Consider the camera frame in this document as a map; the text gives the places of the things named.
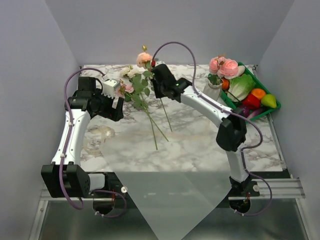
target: white wall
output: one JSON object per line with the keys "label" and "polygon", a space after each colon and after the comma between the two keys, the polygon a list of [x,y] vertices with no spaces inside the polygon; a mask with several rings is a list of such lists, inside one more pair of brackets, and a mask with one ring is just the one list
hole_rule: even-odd
{"label": "white wall", "polygon": [[282,108],[273,116],[284,159],[320,226],[320,1],[296,0],[258,67]]}
{"label": "white wall", "polygon": [[41,167],[50,164],[63,130],[64,82],[76,69],[43,0],[0,1],[1,240],[29,237]]}
{"label": "white wall", "polygon": [[[127,64],[142,45],[188,45],[198,63],[218,54],[257,64],[293,0],[45,0],[81,64]],[[181,46],[160,52],[166,63],[191,63]]]}

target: marble surface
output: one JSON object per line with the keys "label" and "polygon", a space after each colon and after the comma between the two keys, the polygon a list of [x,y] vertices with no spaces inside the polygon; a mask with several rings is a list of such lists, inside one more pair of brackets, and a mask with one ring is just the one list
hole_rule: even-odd
{"label": "marble surface", "polygon": [[[86,65],[105,72],[109,79],[123,79],[120,71],[125,65]],[[192,65],[168,65],[178,79],[192,79]],[[196,87],[203,90],[209,72],[208,65],[197,65]],[[83,76],[101,79],[98,72],[83,71]],[[191,107],[181,103],[163,99],[173,132],[170,131],[161,102],[153,92],[146,98],[149,111],[159,128],[165,133],[167,142],[156,130],[158,150],[155,148],[151,124],[146,114],[125,102],[123,105],[124,119],[113,122],[100,116],[94,117],[87,128],[85,138],[90,154],[84,149],[81,152],[81,167],[87,172],[163,172],[182,171],[197,172],[221,170],[228,166],[226,153],[217,145],[218,128],[207,118]],[[282,171],[279,154],[266,117],[255,121],[263,133],[261,146],[245,152],[251,163],[252,171]],[[103,128],[107,133],[101,143]],[[246,142],[253,145],[259,142],[257,131],[247,125]]]}

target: green basket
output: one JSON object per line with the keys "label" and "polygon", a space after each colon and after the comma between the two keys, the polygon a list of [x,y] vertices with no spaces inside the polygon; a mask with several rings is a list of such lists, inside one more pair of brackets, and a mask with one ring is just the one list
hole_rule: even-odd
{"label": "green basket", "polygon": [[[239,65],[239,66],[244,66],[244,64],[243,64],[242,62],[238,62],[238,65]],[[245,70],[244,70],[244,74],[251,75],[253,81],[255,82],[254,88],[256,88],[256,89],[263,89],[267,94],[271,94],[271,93],[268,91],[268,89],[266,89],[266,87],[263,86],[262,83],[256,78],[256,76],[253,75],[253,74],[249,71],[249,69],[246,68],[246,67],[245,67]],[[222,91],[222,93],[221,93],[221,98],[222,98],[222,100],[228,105],[228,107],[230,107],[230,108],[232,108],[232,109],[235,109],[235,108],[237,108],[237,106],[241,105],[240,102],[233,102],[233,101],[231,101],[231,99],[227,96],[227,94],[225,94],[224,91]],[[250,120],[251,120],[251,121],[254,121],[254,120],[256,120],[256,119],[258,119],[258,118],[261,118],[261,117],[263,117],[263,116],[265,116],[265,115],[267,115],[267,114],[269,114],[269,113],[272,113],[273,111],[275,111],[275,110],[277,110],[277,109],[279,109],[279,108],[281,108],[281,104],[280,104],[280,102],[279,102],[278,100],[276,100],[276,108],[271,108],[271,107],[269,107],[267,111],[265,111],[265,112],[263,112],[263,113],[255,116],[255,117],[251,118]]]}

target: red pepper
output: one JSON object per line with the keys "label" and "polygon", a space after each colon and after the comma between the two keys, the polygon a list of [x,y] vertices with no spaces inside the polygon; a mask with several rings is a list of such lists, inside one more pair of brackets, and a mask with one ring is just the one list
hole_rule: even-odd
{"label": "red pepper", "polygon": [[260,100],[253,94],[249,93],[242,104],[247,106],[251,110],[258,109],[260,107]]}

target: pink flower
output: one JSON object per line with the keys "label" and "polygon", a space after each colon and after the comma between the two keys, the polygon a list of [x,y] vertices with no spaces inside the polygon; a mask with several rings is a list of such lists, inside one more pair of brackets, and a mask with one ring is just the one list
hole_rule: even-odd
{"label": "pink flower", "polygon": [[141,68],[146,68],[146,63],[148,61],[151,61],[152,60],[152,56],[146,52],[142,52],[138,55],[138,57],[136,58],[136,65]]}
{"label": "pink flower", "polygon": [[115,94],[118,95],[120,98],[124,98],[126,93],[133,93],[134,87],[131,84],[124,84],[121,83],[121,86],[115,91]]}
{"label": "pink flower", "polygon": [[226,59],[225,59],[224,56],[221,56],[221,57],[216,56],[216,57],[212,58],[210,63],[209,63],[209,72],[212,75],[217,75],[218,70],[221,67],[220,63],[224,62],[225,60]]}
{"label": "pink flower", "polygon": [[127,93],[132,94],[134,92],[134,87],[131,84],[128,84],[128,85],[124,84],[124,85],[125,85],[125,89],[124,90]]}
{"label": "pink flower", "polygon": [[224,64],[220,66],[220,69],[217,71],[219,76],[228,76],[233,77],[238,74],[238,63],[235,60],[227,58],[224,61]]}

